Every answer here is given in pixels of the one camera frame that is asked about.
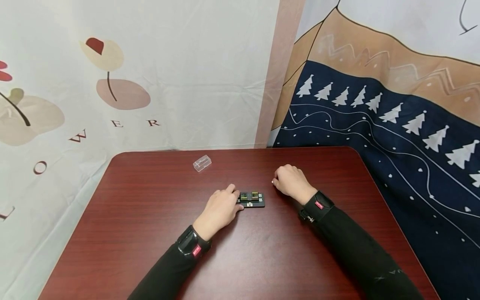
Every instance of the fabric curtain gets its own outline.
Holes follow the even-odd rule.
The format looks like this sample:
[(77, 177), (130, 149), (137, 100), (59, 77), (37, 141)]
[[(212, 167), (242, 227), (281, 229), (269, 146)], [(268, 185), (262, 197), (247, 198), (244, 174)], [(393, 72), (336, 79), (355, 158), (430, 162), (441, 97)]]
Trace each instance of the fabric curtain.
[(116, 154), (265, 147), (302, 8), (4, 2), (0, 299), (37, 298)]
[(480, 297), (479, 9), (307, 0), (269, 139), (354, 148), (442, 299)]

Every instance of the white tree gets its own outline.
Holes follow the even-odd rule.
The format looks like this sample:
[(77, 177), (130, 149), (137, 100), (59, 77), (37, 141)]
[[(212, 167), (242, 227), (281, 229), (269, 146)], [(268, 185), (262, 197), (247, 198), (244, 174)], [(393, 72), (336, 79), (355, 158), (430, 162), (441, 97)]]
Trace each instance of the white tree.
[(353, 103), (350, 104), (350, 106), (353, 106), (354, 108), (357, 107), (357, 105), (363, 104), (363, 99), (365, 99), (365, 88), (367, 86), (364, 85), (363, 89), (360, 91), (359, 95), (353, 100)]
[(475, 180), (473, 184), (473, 186), (475, 186), (476, 188), (480, 188), (480, 171), (478, 171), (479, 173), (478, 174), (470, 174), (470, 177), (473, 178), (473, 180)]
[(300, 98), (303, 97), (303, 95), (310, 95), (310, 89), (312, 88), (312, 77), (313, 74), (310, 75), (310, 77), (305, 81), (305, 83), (301, 86), (300, 90), (298, 91), (297, 95), (300, 95)]
[(403, 125), (403, 128), (407, 129), (407, 133), (413, 132), (416, 135), (420, 135), (419, 130), (421, 129), (422, 123), (425, 121), (426, 110), (422, 114), (419, 114), (415, 119), (408, 121), (408, 124)]
[(390, 121), (396, 124), (396, 119), (398, 118), (398, 114), (402, 111), (402, 104), (401, 102), (397, 107), (393, 108), (391, 111), (385, 113), (383, 116), (379, 117), (383, 120), (383, 122)]
[(434, 134), (428, 136), (428, 139), (423, 139), (422, 141), (427, 144), (425, 148), (430, 148), (435, 152), (438, 152), (438, 146), (442, 145), (442, 141), (447, 134), (448, 125), (445, 125), (445, 128), (440, 129)]
[(370, 102), (365, 103), (366, 105), (368, 105), (368, 109), (373, 110), (376, 113), (378, 105), (380, 104), (380, 98), (381, 97), (382, 97), (382, 93), (378, 94), (377, 97), (370, 100)]
[(465, 162), (470, 161), (470, 156), (475, 152), (475, 145), (478, 143), (480, 141), (475, 140), (471, 144), (455, 149), (452, 153), (445, 154), (450, 159), (448, 163), (450, 165), (456, 164), (460, 168), (465, 169)]
[(333, 82), (324, 87), (322, 90), (318, 91), (318, 93), (314, 97), (317, 97), (317, 100), (328, 100), (328, 96), (330, 96), (330, 91), (332, 90), (332, 84)]
[(345, 101), (347, 100), (348, 88), (349, 86), (347, 86), (345, 91), (343, 91), (337, 98), (335, 98), (335, 100), (332, 101), (333, 103), (335, 103), (335, 106), (347, 105)]

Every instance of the wooden table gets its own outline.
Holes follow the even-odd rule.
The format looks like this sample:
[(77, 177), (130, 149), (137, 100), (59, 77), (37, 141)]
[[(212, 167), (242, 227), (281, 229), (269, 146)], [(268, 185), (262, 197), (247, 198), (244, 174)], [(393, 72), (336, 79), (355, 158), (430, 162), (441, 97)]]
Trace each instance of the wooden table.
[[(192, 163), (209, 155), (197, 173)], [(329, 251), (271, 180), (290, 163), (369, 232), (426, 299), (437, 295), (359, 155), (347, 147), (133, 152), (114, 157), (60, 257), (42, 300), (126, 299), (150, 267), (234, 183), (263, 192), (215, 237), (184, 299), (359, 299)]]

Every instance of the clear plastic box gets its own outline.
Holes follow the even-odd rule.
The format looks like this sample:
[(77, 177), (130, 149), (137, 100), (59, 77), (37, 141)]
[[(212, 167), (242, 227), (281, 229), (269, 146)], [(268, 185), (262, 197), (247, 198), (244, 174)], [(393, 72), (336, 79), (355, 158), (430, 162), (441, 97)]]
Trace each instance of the clear plastic box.
[(211, 164), (212, 160), (208, 157), (208, 155), (204, 155), (193, 163), (193, 167), (195, 170), (197, 170), (197, 172), (200, 172)]

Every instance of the wristband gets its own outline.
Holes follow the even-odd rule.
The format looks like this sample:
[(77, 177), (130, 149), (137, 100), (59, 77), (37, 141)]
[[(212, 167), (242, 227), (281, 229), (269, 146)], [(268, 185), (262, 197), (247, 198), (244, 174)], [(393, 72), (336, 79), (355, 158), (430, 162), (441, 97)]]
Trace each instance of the wristband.
[(335, 206), (335, 204), (321, 191), (318, 191), (299, 211), (299, 216), (311, 223), (320, 222), (326, 214)]
[(193, 259), (199, 259), (211, 247), (211, 241), (204, 241), (195, 231), (192, 225), (188, 226), (177, 240), (177, 247), (179, 251)]

